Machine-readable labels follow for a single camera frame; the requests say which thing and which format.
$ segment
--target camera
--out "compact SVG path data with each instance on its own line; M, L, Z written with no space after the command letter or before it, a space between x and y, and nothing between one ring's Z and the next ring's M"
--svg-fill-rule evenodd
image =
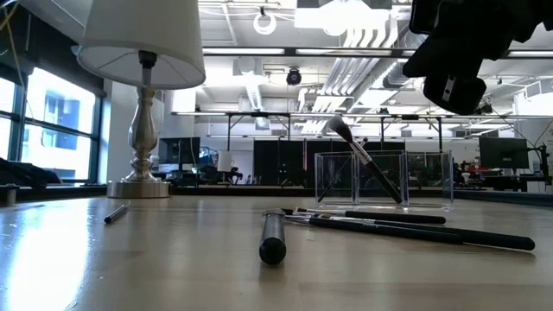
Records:
M477 78L482 62L505 55L513 41L528 41L540 23L553 30L553 1L414 0L410 31L428 38L404 75L426 77L424 96L442 109L473 114L486 92Z
M288 77L286 77L286 83L289 86L297 86L302 83L302 75L298 68L291 68L288 72Z

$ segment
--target black object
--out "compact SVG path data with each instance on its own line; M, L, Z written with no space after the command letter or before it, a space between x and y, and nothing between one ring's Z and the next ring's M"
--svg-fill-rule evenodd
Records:
M528 41L543 22L553 29L550 0L414 0L410 30L429 35L404 65L409 78L427 77L424 95L443 109L472 114L486 91L478 71L512 41Z
M380 185L384 190L400 204L404 200L401 195L397 192L397 189L391 184L390 181L386 178L384 173L380 170L378 165L372 160L372 158L363 150L363 148L353 140L352 132L350 131L347 124L344 123L341 116L334 116L328 121L328 128L335 131L340 135L346 142L350 144L353 152L359 157L359 159L365 164L365 166L371 171Z
M304 208L298 208L297 211L301 213L328 213L331 215L343 216L343 217L355 218L355 219L375 219L375 220L397 221L397 222L404 222L404 223L411 223L411 224L443 225L446 223L445 217L429 216L429 215L371 213L371 212L357 212L357 211L308 210Z
M323 219L332 218L332 216L317 215L317 214L313 214L312 217L319 217ZM375 220L375 219L351 219L351 220L344 220L344 221L352 221L352 222L363 221L374 225L389 225L389 226L395 226L400 228L417 229L417 230L424 230L424 231L430 231L430 232L459 234L461 235L463 242L469 243L469 244L496 246L496 247L503 247L503 248L510 248L514 250L524 250L524 251L532 251L536 247L536 244L531 238L518 237L518 236L512 236L512 235L506 235L506 234L480 232L475 230L465 230L465 229L457 229L457 228L446 228L446 227L435 226L435 225L408 224L403 222Z
M288 77L286 77L286 82L289 86L297 86L302 83L302 75L300 74L300 70L297 68L290 69Z
M161 164L194 164L200 162L200 138L162 138L159 140Z
M59 184L60 178L49 170L30 163L9 162L0 158L0 184L16 184L43 190L48 184Z
M480 137L480 161L485 168L530 168L525 139Z
M124 213L127 212L127 209L129 208L129 205L130 203L127 203L127 204L123 204L122 206L120 206L118 209L116 209L115 211L111 212L111 214L109 214L106 218L104 218L104 222L109 225L110 223L112 223L113 221L115 221L116 219L118 219L119 217L121 217L121 215L123 215Z
M308 225L315 225L330 229L347 230L351 232L363 232L379 234L398 238L413 238L424 241L462 244L463 240L459 234L429 232L424 230L407 229L388 225L375 225L371 223L354 223L341 220L320 219L320 218L300 218L294 219L294 216L288 216L286 220L300 222Z
M271 210L264 213L259 257L269 265L279 264L286 257L283 219L284 212L281 210Z

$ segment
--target lamp stem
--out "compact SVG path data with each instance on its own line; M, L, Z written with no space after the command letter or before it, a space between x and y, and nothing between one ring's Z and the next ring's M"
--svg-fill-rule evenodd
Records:
M130 162L132 172L124 178L128 182L158 182L152 174L150 152L157 145L156 127L152 117L153 97L156 91L151 85L151 67L143 67L143 86L137 88L138 106L129 128L129 145L135 150Z

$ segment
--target silver lamp base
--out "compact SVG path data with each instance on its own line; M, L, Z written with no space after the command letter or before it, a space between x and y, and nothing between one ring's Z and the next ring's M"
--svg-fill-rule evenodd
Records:
M160 199L169 197L168 182L110 181L107 197L114 199Z

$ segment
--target wooden table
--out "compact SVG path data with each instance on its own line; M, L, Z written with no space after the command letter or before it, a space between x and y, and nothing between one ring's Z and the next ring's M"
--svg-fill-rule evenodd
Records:
M0 209L2 310L551 310L553 211L457 201L448 225L528 235L532 253L300 225L261 264L261 212L313 199L180 196Z

